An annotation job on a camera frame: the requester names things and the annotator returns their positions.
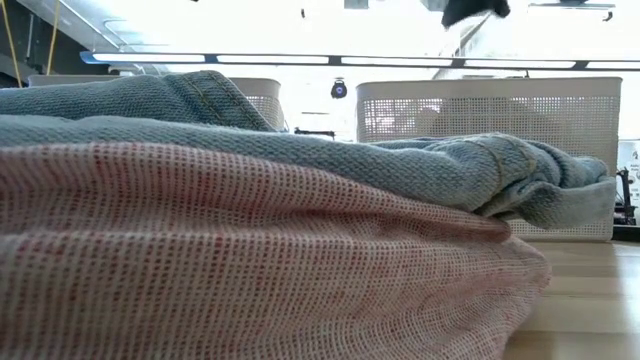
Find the light blue denim jeans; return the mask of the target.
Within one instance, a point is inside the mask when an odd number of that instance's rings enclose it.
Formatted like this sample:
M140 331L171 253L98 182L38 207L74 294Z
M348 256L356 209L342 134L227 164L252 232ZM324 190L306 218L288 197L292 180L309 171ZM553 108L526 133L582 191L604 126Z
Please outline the light blue denim jeans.
M414 200L543 229L613 211L607 166L505 134L345 143L277 131L216 71L0 89L0 146L191 146L312 167Z

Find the pink waffle-weave cloth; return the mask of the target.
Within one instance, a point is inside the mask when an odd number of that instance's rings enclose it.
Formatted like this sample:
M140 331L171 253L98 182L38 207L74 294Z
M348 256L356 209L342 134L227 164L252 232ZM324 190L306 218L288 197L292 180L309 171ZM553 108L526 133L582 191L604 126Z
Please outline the pink waffle-weave cloth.
M316 169L0 148L0 360L500 360L550 275L502 222Z

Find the white perforated plastic basket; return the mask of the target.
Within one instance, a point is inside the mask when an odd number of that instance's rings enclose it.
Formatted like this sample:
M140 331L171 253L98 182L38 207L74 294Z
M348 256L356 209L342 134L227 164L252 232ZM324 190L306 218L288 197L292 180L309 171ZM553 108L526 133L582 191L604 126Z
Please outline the white perforated plastic basket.
M361 143L502 133L617 165L621 79L370 82L357 88Z
M105 82L118 79L116 75L31 75L28 86L50 86ZM265 78L230 78L230 81L249 99L265 120L276 130L287 129L283 110L279 101L281 84Z

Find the thin black background stand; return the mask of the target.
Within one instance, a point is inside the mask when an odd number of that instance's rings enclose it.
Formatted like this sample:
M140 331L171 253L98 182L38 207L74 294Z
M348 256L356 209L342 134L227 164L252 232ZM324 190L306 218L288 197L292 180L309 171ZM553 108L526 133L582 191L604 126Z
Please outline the thin black background stand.
M330 137L332 140L335 141L335 132L332 130L304 130L304 129L300 129L299 127L295 127L294 128L294 134L296 135L305 135L305 136L324 136L324 137Z

